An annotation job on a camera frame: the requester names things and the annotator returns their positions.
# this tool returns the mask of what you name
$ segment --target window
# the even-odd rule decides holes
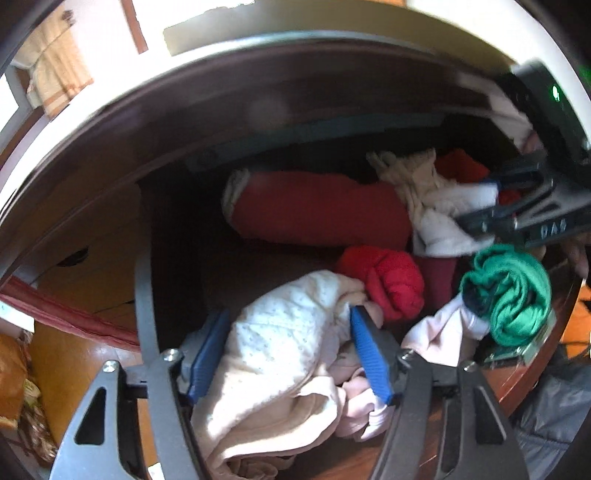
[[[33,111],[15,67],[0,77],[0,152]]]
[[[18,103],[10,90],[6,75],[0,77],[0,105],[2,105],[2,108],[0,108],[0,131],[2,131],[18,110]]]

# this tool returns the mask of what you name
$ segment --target red cloth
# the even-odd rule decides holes
[[[403,250],[412,226],[389,183],[361,185],[341,174],[253,173],[236,202],[232,226],[243,238],[279,244]]]
[[[418,265],[425,282],[425,310],[429,314],[435,313],[447,305],[457,294],[453,289],[457,258],[416,257],[413,255],[413,260]]]
[[[139,351],[138,334],[97,315],[62,305],[22,280],[11,277],[0,291],[0,300],[36,321],[73,335],[125,350]]]
[[[336,272],[365,283],[369,297],[384,311],[384,323],[413,320],[423,309],[423,277],[406,252],[385,248],[349,247]]]
[[[454,179],[460,183],[476,183],[484,180],[491,173],[488,168],[478,163],[461,148],[455,148],[447,155],[437,157],[435,170],[445,179]],[[521,194],[517,190],[499,192],[500,205],[509,205],[520,198]]]

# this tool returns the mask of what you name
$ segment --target white patterned cloth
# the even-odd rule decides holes
[[[350,307],[366,300],[363,289],[323,270],[243,309],[191,418],[216,479],[271,479],[279,466],[266,457],[304,452],[334,432],[345,392],[327,369],[350,339]]]
[[[464,213],[495,205],[498,187],[493,183],[458,184],[435,169],[431,148],[408,157],[392,152],[367,154],[380,180],[396,187],[413,224],[413,253],[425,257],[459,257],[492,245],[494,237],[475,240],[453,220]]]

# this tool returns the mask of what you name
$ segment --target laundry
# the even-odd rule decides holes
[[[525,345],[550,313],[550,279],[532,255],[512,245],[492,245],[474,258],[473,270],[460,283],[468,309],[491,324],[502,346]]]
[[[350,307],[366,300],[363,282],[318,271],[243,309],[191,418],[216,479],[274,472],[277,463],[263,467],[264,458],[301,453],[333,434],[345,391],[328,368],[350,340]],[[239,463],[250,457],[258,458],[256,468],[252,460]]]
[[[413,256],[423,281],[425,282],[424,310],[434,313],[450,302],[455,294],[454,276],[457,267],[457,258],[433,258]]]
[[[455,148],[446,155],[441,155],[435,160],[437,173],[448,180],[457,180],[460,183],[477,183],[485,180],[491,171],[482,163],[474,160],[461,148]],[[518,190],[501,190],[499,192],[499,204],[509,205],[521,198]]]
[[[495,184],[458,184],[443,178],[435,169],[434,148],[408,157],[397,157],[391,152],[368,153],[367,159],[381,180],[394,185],[408,208],[414,228],[413,253],[458,257],[493,243],[492,236],[473,239],[453,218],[495,205]]]
[[[386,324],[413,320],[423,309],[423,277],[406,252],[367,245],[349,247],[336,271],[365,283],[368,296],[384,312]]]
[[[341,174],[235,171],[222,198],[243,238],[317,247],[375,245],[403,250],[412,226],[396,189]]]
[[[474,356],[478,340],[489,330],[488,321],[468,310],[459,294],[411,328],[401,346],[415,350],[428,362],[456,367]]]
[[[365,442],[385,432],[395,413],[394,406],[385,405],[371,390],[363,368],[350,381],[343,383],[347,400],[335,436]]]

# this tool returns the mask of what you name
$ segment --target screw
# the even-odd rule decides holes
[[[117,362],[115,360],[107,360],[103,364],[103,372],[108,374],[113,373],[117,369]]]
[[[410,360],[414,356],[414,350],[409,350],[402,356],[402,360]]]
[[[174,362],[179,355],[179,351],[176,348],[169,348],[163,353],[165,362]]]
[[[478,370],[478,364],[476,362],[470,362],[464,367],[464,371],[472,373]]]

